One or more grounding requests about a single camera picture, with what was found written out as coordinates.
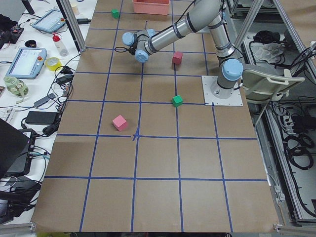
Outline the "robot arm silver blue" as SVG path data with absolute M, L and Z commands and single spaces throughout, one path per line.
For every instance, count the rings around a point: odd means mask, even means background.
M 139 63 L 185 36 L 207 27 L 213 38 L 219 61 L 217 87 L 233 90 L 240 80 L 244 67 L 235 57 L 236 48 L 229 39 L 223 18 L 223 3 L 220 0 L 195 0 L 179 19 L 160 32 L 145 29 L 122 35 L 123 51 L 133 55 Z

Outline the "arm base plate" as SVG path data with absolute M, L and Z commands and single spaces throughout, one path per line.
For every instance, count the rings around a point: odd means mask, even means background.
M 243 106 L 240 87 L 236 82 L 231 89 L 223 89 L 217 83 L 218 76 L 201 76 L 206 106 Z

